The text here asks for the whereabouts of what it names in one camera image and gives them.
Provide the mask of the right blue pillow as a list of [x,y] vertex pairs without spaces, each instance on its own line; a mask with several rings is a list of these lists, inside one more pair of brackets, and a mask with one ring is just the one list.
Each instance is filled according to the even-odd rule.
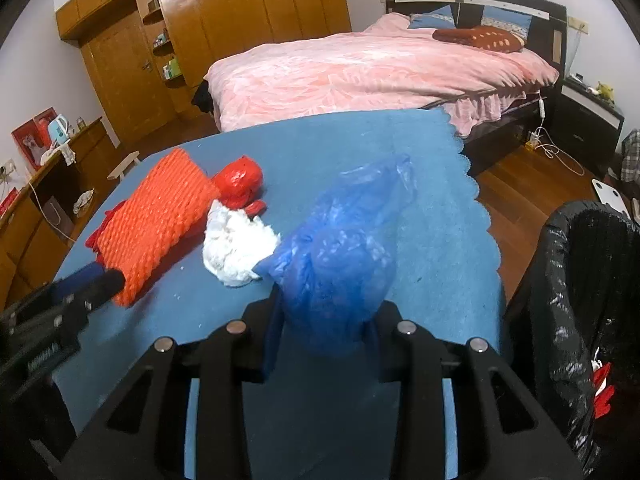
[[506,30],[526,40],[532,19],[533,17],[526,13],[496,8],[495,6],[484,6],[480,24]]

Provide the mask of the bed with pink duvet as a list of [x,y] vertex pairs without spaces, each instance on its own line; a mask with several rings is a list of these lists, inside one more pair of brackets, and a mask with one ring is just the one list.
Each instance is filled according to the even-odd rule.
[[[529,14],[520,52],[447,44],[410,16],[450,4],[455,28],[480,26],[484,6]],[[385,0],[362,32],[261,44],[209,67],[193,104],[230,132],[279,120],[365,110],[439,108],[465,139],[522,122],[564,74],[567,12],[547,0]]]

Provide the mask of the black nightstand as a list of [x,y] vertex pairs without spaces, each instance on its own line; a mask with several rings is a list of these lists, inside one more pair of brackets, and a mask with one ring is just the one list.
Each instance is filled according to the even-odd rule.
[[564,78],[558,88],[549,129],[552,141],[595,176],[603,177],[614,160],[623,113],[572,78]]

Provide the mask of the brown dotted pillow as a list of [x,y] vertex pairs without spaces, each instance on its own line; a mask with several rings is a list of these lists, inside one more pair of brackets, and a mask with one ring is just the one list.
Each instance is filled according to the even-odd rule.
[[432,37],[447,44],[460,44],[491,52],[520,52],[525,47],[525,40],[518,35],[492,26],[475,26],[471,28],[435,29]]

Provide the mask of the yellow plush toy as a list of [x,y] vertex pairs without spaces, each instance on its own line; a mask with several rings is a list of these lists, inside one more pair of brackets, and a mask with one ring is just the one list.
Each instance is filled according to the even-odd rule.
[[598,96],[600,96],[601,99],[604,99],[606,102],[609,102],[611,104],[615,103],[614,89],[611,86],[599,81],[596,90],[598,92]]

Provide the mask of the blue pillow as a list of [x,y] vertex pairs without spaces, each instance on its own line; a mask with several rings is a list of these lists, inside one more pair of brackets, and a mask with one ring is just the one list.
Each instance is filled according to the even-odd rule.
[[506,30],[526,40],[532,19],[533,17],[526,13],[496,8],[495,6],[484,6],[480,24]]
[[409,29],[453,29],[456,27],[450,4],[430,12],[412,14]]

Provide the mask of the large orange foam net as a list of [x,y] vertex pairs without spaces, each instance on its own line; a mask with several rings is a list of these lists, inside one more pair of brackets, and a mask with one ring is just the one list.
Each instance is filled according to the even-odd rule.
[[86,246],[104,268],[122,272],[115,296],[121,307],[134,303],[160,262],[201,222],[219,196],[213,181],[182,148],[164,156],[129,198],[107,211]]

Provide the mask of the light blue kettle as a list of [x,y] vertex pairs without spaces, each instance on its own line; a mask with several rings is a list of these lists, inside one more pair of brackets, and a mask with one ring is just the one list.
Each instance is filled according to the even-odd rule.
[[48,123],[48,133],[52,144],[63,145],[70,140],[70,123],[62,115],[58,114],[55,118],[51,119]]

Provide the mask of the white bathroom scale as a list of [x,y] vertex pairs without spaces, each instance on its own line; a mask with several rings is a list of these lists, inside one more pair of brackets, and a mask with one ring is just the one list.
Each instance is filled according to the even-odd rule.
[[627,207],[623,201],[623,197],[620,195],[620,192],[616,190],[616,188],[613,188],[611,185],[608,185],[598,179],[592,179],[591,183],[598,200],[600,200],[602,204],[610,206],[612,209],[622,214],[628,220],[631,219],[631,215],[627,210]]

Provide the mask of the wooden wardrobe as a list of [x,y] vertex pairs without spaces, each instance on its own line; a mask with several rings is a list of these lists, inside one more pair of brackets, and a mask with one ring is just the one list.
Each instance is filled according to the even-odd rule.
[[347,0],[68,0],[55,18],[61,39],[78,43],[127,146],[193,113],[191,98],[213,62],[352,28]]

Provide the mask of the wooden side desk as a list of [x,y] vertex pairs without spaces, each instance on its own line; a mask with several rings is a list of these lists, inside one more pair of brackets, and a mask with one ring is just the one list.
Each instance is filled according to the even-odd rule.
[[114,190],[107,176],[124,152],[101,119],[70,140],[75,162],[52,156],[1,217],[3,309],[52,281],[76,238]]

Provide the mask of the red fabric pile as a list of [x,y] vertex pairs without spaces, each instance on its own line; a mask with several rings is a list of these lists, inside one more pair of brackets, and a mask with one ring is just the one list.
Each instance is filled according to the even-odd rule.
[[599,419],[611,411],[611,400],[615,393],[615,387],[608,383],[608,375],[611,373],[612,364],[610,362],[596,362],[596,367],[592,374],[594,394],[594,418]]

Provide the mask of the black lined trash bin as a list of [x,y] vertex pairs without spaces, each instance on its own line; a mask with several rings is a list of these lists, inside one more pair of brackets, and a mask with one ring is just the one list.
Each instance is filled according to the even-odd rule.
[[[639,228],[588,200],[559,207],[504,314],[512,370],[588,479],[639,475]],[[592,374],[612,364],[611,411],[594,418]]]

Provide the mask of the blue plastic bag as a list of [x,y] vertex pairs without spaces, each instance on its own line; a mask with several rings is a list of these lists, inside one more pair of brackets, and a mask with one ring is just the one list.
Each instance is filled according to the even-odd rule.
[[398,223],[415,200],[407,154],[345,171],[256,264],[279,287],[285,321],[309,351],[347,356],[359,346],[395,279]]

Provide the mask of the red plastic bag ball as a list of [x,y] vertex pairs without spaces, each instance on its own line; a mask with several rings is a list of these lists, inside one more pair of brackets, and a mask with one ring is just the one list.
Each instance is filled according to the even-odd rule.
[[230,162],[212,177],[218,200],[231,210],[242,210],[253,219],[266,209],[262,196],[262,168],[246,155]]

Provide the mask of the plaid cloth pile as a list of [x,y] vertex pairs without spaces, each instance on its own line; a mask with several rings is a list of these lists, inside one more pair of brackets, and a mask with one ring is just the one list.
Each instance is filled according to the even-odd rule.
[[622,166],[620,178],[623,182],[640,183],[640,130],[634,129],[622,143]]

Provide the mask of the blue table cloth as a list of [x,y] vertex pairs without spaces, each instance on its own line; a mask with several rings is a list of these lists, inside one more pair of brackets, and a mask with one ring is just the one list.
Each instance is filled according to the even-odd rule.
[[[500,252],[461,150],[448,116],[436,108],[309,116],[186,144],[208,174],[242,155],[254,159],[264,173],[264,220],[280,234],[299,226],[342,172],[408,155],[416,200],[398,222],[388,298],[438,338],[480,336],[498,344]],[[156,338],[204,338],[269,292],[265,281],[228,288],[205,269],[200,245],[181,249],[131,308],[108,304],[91,315],[79,353],[55,372],[74,426],[86,426]],[[398,400],[398,387],[380,384],[362,351],[322,358],[284,335],[268,382],[244,389],[254,477],[386,478]]]

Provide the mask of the white tissue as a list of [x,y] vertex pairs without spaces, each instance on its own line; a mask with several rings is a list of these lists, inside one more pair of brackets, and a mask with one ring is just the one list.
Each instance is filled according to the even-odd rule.
[[219,200],[210,205],[203,242],[203,264],[224,286],[237,288],[258,280],[254,266],[273,254],[281,235],[262,219],[232,210]]

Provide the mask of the left blue pillow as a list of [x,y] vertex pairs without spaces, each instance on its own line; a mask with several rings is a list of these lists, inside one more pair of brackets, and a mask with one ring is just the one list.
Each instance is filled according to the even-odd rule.
[[430,12],[412,14],[409,29],[453,29],[456,27],[450,4]]

